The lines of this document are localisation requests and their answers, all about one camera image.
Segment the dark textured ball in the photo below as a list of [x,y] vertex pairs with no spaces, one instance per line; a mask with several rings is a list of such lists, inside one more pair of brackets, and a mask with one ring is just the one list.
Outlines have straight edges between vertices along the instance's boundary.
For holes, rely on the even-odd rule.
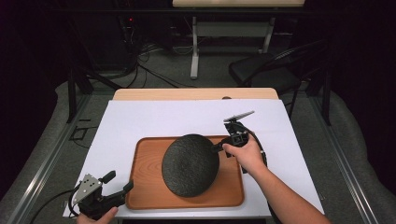
[[219,170],[219,153],[211,152],[212,142],[200,134],[175,140],[163,156],[163,180],[176,195],[194,197],[206,191]]

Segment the gray floor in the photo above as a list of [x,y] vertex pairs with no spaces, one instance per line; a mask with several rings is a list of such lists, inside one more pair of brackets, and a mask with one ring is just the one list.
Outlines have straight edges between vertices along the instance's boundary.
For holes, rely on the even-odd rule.
[[[285,36],[275,37],[270,51],[279,52],[287,46],[288,41]],[[231,44],[233,45],[232,47],[242,45],[240,42]],[[142,55],[141,63],[150,70],[184,85],[200,88],[234,87],[235,83],[228,75],[228,63],[244,58],[255,51],[256,49],[227,48],[223,52],[217,50],[218,53],[215,53],[211,48],[202,49],[199,77],[196,80],[191,80],[189,77],[191,54],[155,50],[149,54],[149,57]],[[114,82],[126,87],[130,84],[133,76],[135,76],[135,73],[127,77],[114,79]],[[73,131],[75,127],[65,123],[68,115],[66,84],[61,85],[57,89],[59,99],[52,119],[35,147],[31,158],[26,162],[20,176],[0,203],[0,214],[2,214],[0,223],[7,223],[15,215],[15,208],[21,205],[21,199],[29,184],[34,180],[43,161],[57,146],[60,146],[59,150],[61,152],[59,159],[57,159],[53,169],[50,170],[49,178],[44,181],[44,188],[40,189],[38,197],[33,199],[32,207],[27,209],[26,217],[23,217],[19,223],[28,223],[44,202],[57,193],[72,189],[78,181],[80,168],[89,150],[87,147],[89,147],[94,138],[96,127],[100,123],[107,102],[111,100],[113,95],[113,91],[102,83],[93,80],[92,84],[95,87],[93,95],[87,98],[78,97],[85,100],[87,104],[83,105],[83,108],[79,110],[81,113],[78,114],[78,120],[73,123],[78,128],[88,128],[83,140],[69,140],[72,134],[65,130]],[[142,87],[172,88],[157,77],[140,69],[137,79],[131,88]],[[287,101],[289,96],[286,95],[283,98]],[[318,115],[316,101],[317,98],[308,98],[304,92],[301,92],[298,96],[298,103],[291,123],[321,198],[326,216],[333,223],[371,223],[367,222],[364,216],[362,217],[362,211],[351,195],[351,187],[346,182],[346,176],[340,170],[332,141],[326,133],[329,127],[323,127],[321,117]],[[367,196],[378,223],[396,223],[396,218],[391,215],[393,213],[392,209],[396,207],[396,199],[394,195],[388,193],[378,184],[375,173],[368,165],[364,140],[361,137],[359,126],[342,100],[335,94],[332,96],[331,106],[331,131],[334,132],[337,144],[341,147],[347,157],[347,161],[353,167],[353,173],[359,179],[359,183],[361,183],[365,193],[364,195]],[[66,135],[66,140],[60,142],[59,139],[63,135]],[[74,136],[79,137],[81,133],[76,133]],[[37,217],[35,223],[75,223],[73,219],[62,217],[63,205],[67,197],[68,195],[64,195],[47,205]]]

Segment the black cable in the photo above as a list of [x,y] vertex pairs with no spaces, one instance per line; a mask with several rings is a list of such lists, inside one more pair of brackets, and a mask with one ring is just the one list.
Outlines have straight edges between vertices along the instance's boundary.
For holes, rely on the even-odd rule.
[[145,88],[145,86],[146,86],[146,82],[148,81],[148,71],[145,71],[146,73],[146,75],[145,75],[145,81],[143,82],[143,85],[142,85],[142,87],[140,88],[140,89],[143,89],[143,88]]
[[76,142],[76,140],[73,140],[73,142],[74,142],[76,145],[78,145],[79,147],[85,147],[85,148],[89,148],[89,147],[83,146],[82,144],[80,144],[80,143]]
[[179,88],[179,86],[177,86],[177,85],[175,85],[175,84],[172,83],[172,82],[175,82],[176,84],[178,84],[178,85],[180,85],[180,86],[197,88],[197,87],[195,87],[195,86],[189,86],[189,85],[182,84],[182,83],[179,83],[179,82],[177,82],[177,81],[174,81],[173,79],[171,79],[171,78],[169,78],[169,77],[165,77],[164,75],[161,75],[161,74],[159,74],[159,73],[156,73],[156,72],[154,72],[154,71],[149,70],[147,67],[145,67],[145,66],[143,66],[143,65],[141,65],[141,64],[139,64],[138,66],[141,67],[141,68],[143,68],[144,70],[148,71],[148,72],[149,72],[150,74],[152,74],[153,76],[155,76],[155,77],[161,79],[162,81],[168,83],[168,84],[171,85],[172,87]]
[[[77,204],[74,204],[74,205],[72,206],[72,210],[73,210],[73,211],[74,211],[74,207],[76,207],[76,205],[77,205]],[[70,213],[70,214],[69,214],[69,218],[77,217],[76,215],[74,215],[74,216],[72,217],[72,215],[74,215],[74,214]]]
[[130,88],[130,87],[132,86],[132,84],[134,84],[134,81],[135,81],[136,78],[137,78],[137,73],[138,73],[137,70],[138,70],[138,67],[139,67],[139,66],[136,65],[136,69],[135,69],[135,73],[134,73],[134,78],[132,78],[131,83],[129,83],[129,85],[126,87],[127,89]]
[[111,80],[111,79],[117,79],[117,78],[121,78],[121,77],[126,77],[129,74],[131,74],[133,71],[134,71],[134,66],[131,66],[131,67],[125,68],[125,70],[122,73],[120,73],[120,74],[114,74],[114,75],[109,75],[109,76],[102,75],[102,76]]
[[72,213],[73,215],[75,215],[76,217],[78,217],[78,213],[75,212],[75,210],[73,209],[74,206],[72,206],[72,200],[73,200],[73,195],[78,191],[79,186],[81,186],[81,183],[79,183],[71,192],[70,196],[69,196],[69,201],[67,202],[67,206],[69,207],[70,213]]
[[[148,47],[149,44],[151,44],[151,43],[148,42],[148,43],[144,44],[143,47],[142,47],[142,49],[140,50],[141,52],[139,53],[139,55],[138,55],[138,57],[137,57],[137,59],[138,59],[140,62],[143,62],[143,63],[148,62],[148,61],[149,61],[149,54],[150,54],[152,51],[156,50],[156,49],[161,49],[161,48],[155,47],[155,44],[151,44],[151,46]],[[145,56],[147,57],[146,60],[141,59],[141,57],[142,57],[143,55],[145,55]]]
[[35,215],[32,217],[32,220],[30,221],[30,224],[33,224],[33,223],[34,223],[34,221],[35,221],[35,219],[37,218],[38,214],[40,214],[41,210],[43,210],[43,208],[44,208],[45,206],[47,206],[47,204],[49,204],[49,203],[52,202],[53,200],[57,199],[58,197],[60,197],[60,196],[62,196],[62,195],[64,195],[64,194],[66,194],[66,193],[70,193],[70,192],[73,192],[73,189],[70,189],[70,190],[64,191],[64,192],[62,192],[62,193],[59,193],[59,194],[53,196],[52,198],[50,198],[48,201],[46,201],[46,202],[38,209],[38,211],[35,212]]

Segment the orange tray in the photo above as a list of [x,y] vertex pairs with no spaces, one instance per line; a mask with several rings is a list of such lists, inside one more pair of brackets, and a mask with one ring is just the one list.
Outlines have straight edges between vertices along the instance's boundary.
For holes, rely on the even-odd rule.
[[[214,144],[226,136],[207,136]],[[244,189],[236,158],[219,153],[219,172],[215,181],[201,195],[184,198],[174,194],[163,181],[162,162],[166,149],[177,137],[142,138],[136,145],[130,179],[134,188],[126,196],[130,209],[230,207],[240,205]]]

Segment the dark background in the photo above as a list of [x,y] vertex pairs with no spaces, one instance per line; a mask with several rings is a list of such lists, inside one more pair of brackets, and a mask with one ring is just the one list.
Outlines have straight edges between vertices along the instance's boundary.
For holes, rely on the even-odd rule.
[[[125,33],[119,18],[97,16],[98,22],[89,22],[79,16],[73,20],[76,31],[69,20],[45,15],[35,2],[0,3],[0,88],[4,96],[0,120],[3,136],[0,196],[3,197],[50,120],[57,99],[54,90],[66,81],[73,60],[92,69],[121,70],[131,64],[131,49],[128,49],[131,46],[123,42]],[[110,6],[108,1],[102,3]],[[153,3],[159,5],[152,7],[169,7],[169,1]],[[63,7],[73,4],[84,1],[61,2]],[[392,16],[392,4],[306,0],[305,7],[353,14],[347,20],[300,19],[292,45],[323,37],[331,40],[332,90],[344,99],[361,126],[369,162],[380,181],[396,194],[396,20]],[[142,34],[147,37],[168,34],[164,39],[153,40],[168,48],[172,44],[167,33],[169,27],[157,29],[159,22],[155,18],[134,20],[137,26],[151,25],[142,29]],[[177,23],[170,18],[161,21],[164,22],[161,24]]]

